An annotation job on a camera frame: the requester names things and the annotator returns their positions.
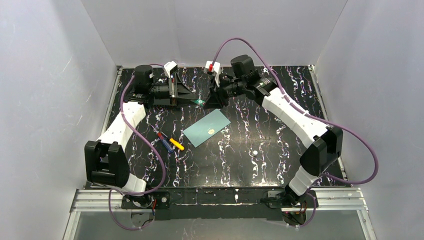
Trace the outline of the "green white marker pen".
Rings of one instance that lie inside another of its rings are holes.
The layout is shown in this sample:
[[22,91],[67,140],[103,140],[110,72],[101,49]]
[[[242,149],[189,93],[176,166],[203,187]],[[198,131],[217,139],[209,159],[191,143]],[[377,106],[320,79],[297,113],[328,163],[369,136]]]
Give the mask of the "green white marker pen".
[[202,99],[196,99],[194,100],[194,102],[201,107],[203,107],[205,104],[205,102]]

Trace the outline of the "teal paper envelope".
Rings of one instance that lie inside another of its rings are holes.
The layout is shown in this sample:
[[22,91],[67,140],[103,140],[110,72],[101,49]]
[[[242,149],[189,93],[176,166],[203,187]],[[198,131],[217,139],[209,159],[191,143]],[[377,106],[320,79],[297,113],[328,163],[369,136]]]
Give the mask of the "teal paper envelope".
[[199,121],[183,130],[190,143],[197,148],[230,124],[230,120],[219,110],[215,109]]

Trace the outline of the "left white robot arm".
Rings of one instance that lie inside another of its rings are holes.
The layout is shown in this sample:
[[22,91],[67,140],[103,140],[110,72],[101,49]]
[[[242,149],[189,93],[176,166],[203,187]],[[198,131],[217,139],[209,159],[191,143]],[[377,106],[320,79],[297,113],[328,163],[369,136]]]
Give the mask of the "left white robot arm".
[[152,65],[136,66],[120,96],[119,114],[97,140],[84,146],[86,178],[89,182],[115,188],[130,196],[150,194],[158,189],[147,189],[147,182],[130,172],[125,155],[127,143],[133,134],[148,145],[166,173],[164,161],[150,141],[136,130],[151,107],[181,108],[195,103],[196,95],[182,82],[175,61],[163,66],[166,83],[159,83]]

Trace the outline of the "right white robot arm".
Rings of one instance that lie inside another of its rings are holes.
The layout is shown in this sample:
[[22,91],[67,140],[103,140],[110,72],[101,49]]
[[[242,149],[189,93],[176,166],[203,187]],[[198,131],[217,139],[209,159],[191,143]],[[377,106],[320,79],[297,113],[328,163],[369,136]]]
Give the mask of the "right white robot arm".
[[294,199],[304,195],[313,183],[341,156],[343,130],[315,120],[289,95],[282,93],[272,78],[262,77],[253,59],[240,55],[231,60],[233,76],[221,75],[217,62],[207,61],[204,71],[211,86],[204,104],[206,109],[221,109],[229,98],[244,95],[278,117],[305,146],[300,166],[285,187],[285,194]]

